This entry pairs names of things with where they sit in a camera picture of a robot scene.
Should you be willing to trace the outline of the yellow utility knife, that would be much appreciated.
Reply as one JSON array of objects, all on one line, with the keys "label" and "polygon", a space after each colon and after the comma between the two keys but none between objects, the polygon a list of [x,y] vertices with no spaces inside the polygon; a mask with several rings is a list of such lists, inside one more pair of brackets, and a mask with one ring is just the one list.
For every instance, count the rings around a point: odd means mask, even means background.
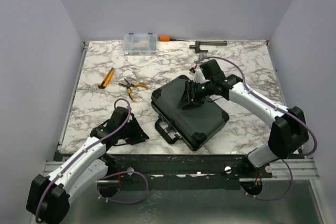
[{"label": "yellow utility knife", "polygon": [[98,85],[99,89],[105,89],[108,85],[108,83],[110,82],[112,76],[114,75],[115,69],[114,67],[112,67],[109,72],[106,74],[105,78],[103,79],[103,81]]}]

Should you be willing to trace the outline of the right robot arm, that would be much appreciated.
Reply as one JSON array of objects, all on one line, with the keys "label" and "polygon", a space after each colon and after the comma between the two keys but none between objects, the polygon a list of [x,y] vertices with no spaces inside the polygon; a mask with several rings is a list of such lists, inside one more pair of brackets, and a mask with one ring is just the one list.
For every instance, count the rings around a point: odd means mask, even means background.
[{"label": "right robot arm", "polygon": [[304,113],[299,107],[287,108],[253,91],[243,76],[225,76],[214,59],[201,64],[200,69],[206,81],[185,83],[179,109],[201,106],[206,96],[219,95],[244,107],[270,128],[268,142],[250,152],[241,165],[246,177],[255,177],[260,167],[276,159],[286,159],[308,141]]}]

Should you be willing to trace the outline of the yellow black pliers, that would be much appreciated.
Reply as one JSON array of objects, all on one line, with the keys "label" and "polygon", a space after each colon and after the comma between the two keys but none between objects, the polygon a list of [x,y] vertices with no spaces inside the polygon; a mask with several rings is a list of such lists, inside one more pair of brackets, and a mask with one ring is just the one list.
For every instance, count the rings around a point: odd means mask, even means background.
[{"label": "yellow black pliers", "polygon": [[118,85],[128,90],[128,96],[133,102],[135,102],[135,98],[132,95],[132,88],[138,88],[138,87],[146,89],[149,88],[149,86],[144,83],[131,83],[126,78],[124,78],[124,83],[118,83]]}]

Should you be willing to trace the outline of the black poker set case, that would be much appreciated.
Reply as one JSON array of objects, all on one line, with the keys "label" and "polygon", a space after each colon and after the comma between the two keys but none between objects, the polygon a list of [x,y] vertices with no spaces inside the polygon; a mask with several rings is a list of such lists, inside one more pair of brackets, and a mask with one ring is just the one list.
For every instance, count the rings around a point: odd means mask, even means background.
[{"label": "black poker set case", "polygon": [[151,105],[159,114],[155,129],[169,143],[178,139],[191,149],[200,149],[229,121],[229,115],[214,102],[205,101],[196,108],[179,109],[186,83],[190,79],[180,75],[152,92]]}]

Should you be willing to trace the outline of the clear plastic organizer box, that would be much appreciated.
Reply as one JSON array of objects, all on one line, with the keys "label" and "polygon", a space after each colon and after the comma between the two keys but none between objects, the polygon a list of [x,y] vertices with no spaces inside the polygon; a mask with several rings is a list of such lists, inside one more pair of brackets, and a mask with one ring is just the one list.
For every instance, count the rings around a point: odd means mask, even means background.
[{"label": "clear plastic organizer box", "polygon": [[157,52],[157,34],[128,33],[123,39],[124,55],[154,55]]}]

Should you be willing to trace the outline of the orange handled screwdriver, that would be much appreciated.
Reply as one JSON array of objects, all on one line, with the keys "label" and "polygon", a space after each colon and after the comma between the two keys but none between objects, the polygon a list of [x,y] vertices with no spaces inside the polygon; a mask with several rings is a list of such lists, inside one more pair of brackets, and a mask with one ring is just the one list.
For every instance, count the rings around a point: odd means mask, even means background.
[{"label": "orange handled screwdriver", "polygon": [[186,40],[182,40],[182,39],[175,39],[175,38],[172,38],[172,37],[169,37],[169,36],[159,36],[159,37],[158,37],[158,40],[159,40],[159,41],[162,41],[162,42],[169,42],[169,41],[186,41]]}]

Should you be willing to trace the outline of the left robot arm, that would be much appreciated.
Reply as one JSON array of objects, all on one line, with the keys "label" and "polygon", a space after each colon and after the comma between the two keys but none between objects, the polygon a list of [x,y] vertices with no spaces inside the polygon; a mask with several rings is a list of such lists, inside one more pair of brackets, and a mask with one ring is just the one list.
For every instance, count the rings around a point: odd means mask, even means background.
[{"label": "left robot arm", "polygon": [[35,215],[36,223],[61,223],[74,198],[96,180],[116,177],[120,185],[122,175],[136,173],[131,168],[121,171],[107,154],[111,147],[116,147],[119,140],[134,145],[148,139],[134,114],[127,108],[116,107],[111,118],[95,127],[65,163],[47,176],[37,175],[33,179],[26,209]]}]

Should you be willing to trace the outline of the black mounting rail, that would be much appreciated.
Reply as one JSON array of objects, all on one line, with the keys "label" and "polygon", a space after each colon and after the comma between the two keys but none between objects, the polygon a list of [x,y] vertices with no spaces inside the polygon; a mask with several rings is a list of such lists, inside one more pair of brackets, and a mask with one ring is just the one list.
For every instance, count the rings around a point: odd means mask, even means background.
[{"label": "black mounting rail", "polygon": [[248,168],[244,155],[105,154],[108,173],[97,181],[103,195],[118,189],[239,190],[240,182],[271,178],[267,164]]}]

